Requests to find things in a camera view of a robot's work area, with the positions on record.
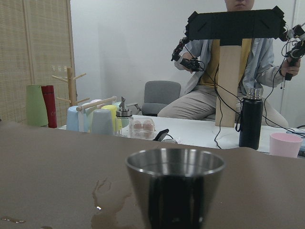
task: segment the black bottle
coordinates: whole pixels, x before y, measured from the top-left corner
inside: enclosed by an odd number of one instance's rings
[[[263,116],[262,88],[250,88],[243,99],[240,119],[239,146],[258,149]]]

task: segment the man's right hand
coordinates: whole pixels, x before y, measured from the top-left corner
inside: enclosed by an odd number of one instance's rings
[[[182,57],[185,58],[185,59],[188,59],[188,60],[191,60],[193,58],[193,56],[189,52],[186,52],[185,54],[183,54]],[[191,74],[193,73],[191,69],[188,69],[184,66],[183,66],[183,68],[185,70],[187,70],[188,72],[190,72]]]

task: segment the black handle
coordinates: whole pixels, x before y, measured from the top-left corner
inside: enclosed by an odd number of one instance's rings
[[[289,66],[294,66],[295,63],[297,62],[298,58],[292,58],[291,62],[289,63]],[[286,73],[285,75],[285,80],[290,81],[292,79],[292,74]]]

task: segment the hand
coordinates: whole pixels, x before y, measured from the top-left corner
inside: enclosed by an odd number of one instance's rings
[[[288,61],[285,60],[283,62],[282,68],[281,68],[282,76],[285,76],[286,73],[290,73],[292,76],[296,76],[299,73],[301,59],[298,59],[294,66],[289,66],[289,63],[291,62],[291,60],[292,60],[292,58],[288,57]]]
[[[186,52],[185,54],[183,54],[182,57],[185,58],[185,59],[188,59],[188,60],[191,60],[193,58],[193,56],[189,52]],[[188,69],[184,66],[183,66],[183,68],[185,70],[187,70],[188,72],[190,72],[191,74],[193,73],[191,69]]]

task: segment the light blue shirt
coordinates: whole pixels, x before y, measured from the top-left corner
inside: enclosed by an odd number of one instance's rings
[[[212,40],[193,40],[185,45],[180,55],[182,56],[189,50],[194,57],[200,56],[200,60],[204,63],[201,63],[201,66],[204,68],[211,58],[211,46]],[[174,64],[179,70],[184,70],[180,64],[181,60],[182,58]],[[239,84],[243,94],[246,94],[248,88],[262,88],[262,85],[276,87],[282,82],[283,77],[278,72],[279,66],[274,66],[273,61],[273,38],[253,39],[244,77]],[[185,87],[185,94],[189,93],[197,85],[202,75],[203,72],[196,72],[191,77]]]

